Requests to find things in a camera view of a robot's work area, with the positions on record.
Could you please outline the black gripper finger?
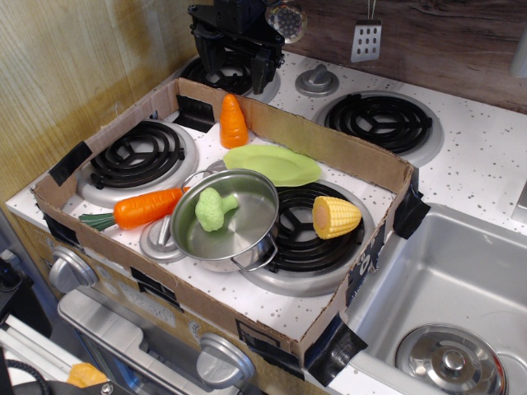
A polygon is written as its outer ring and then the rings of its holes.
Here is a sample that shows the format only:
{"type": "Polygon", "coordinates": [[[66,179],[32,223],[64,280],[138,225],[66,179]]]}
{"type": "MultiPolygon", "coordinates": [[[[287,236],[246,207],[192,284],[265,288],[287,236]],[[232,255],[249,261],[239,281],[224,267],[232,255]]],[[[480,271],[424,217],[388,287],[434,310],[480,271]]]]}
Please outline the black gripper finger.
{"type": "Polygon", "coordinates": [[[276,58],[274,53],[266,48],[259,50],[251,59],[251,81],[256,95],[261,94],[273,80],[279,66],[280,58],[276,58]]]}
{"type": "Polygon", "coordinates": [[[217,31],[196,28],[194,40],[199,57],[209,74],[217,74],[226,61],[226,50],[222,43],[223,34],[217,31]]]}

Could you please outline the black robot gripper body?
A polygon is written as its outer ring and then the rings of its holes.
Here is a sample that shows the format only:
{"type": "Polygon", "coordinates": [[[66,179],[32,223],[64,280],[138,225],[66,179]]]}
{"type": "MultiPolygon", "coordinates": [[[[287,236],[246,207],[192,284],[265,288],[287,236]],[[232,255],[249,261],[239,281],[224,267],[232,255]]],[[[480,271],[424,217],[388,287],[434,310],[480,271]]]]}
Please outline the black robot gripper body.
{"type": "Polygon", "coordinates": [[[280,53],[285,39],[266,21],[262,1],[215,1],[192,4],[191,31],[200,52],[229,49],[238,53],[280,53]]]}

